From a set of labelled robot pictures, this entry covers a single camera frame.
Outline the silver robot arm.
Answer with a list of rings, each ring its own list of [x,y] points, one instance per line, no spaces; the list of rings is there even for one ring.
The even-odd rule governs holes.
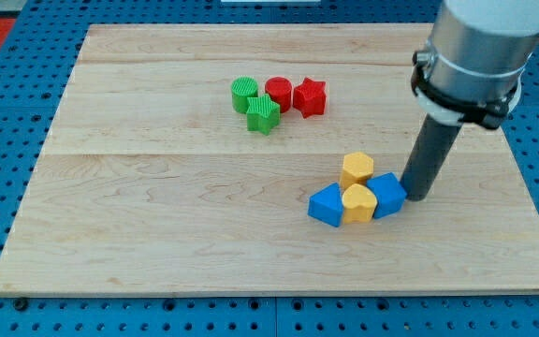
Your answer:
[[[444,0],[427,41],[427,83],[465,102],[497,100],[538,41],[539,0]]]

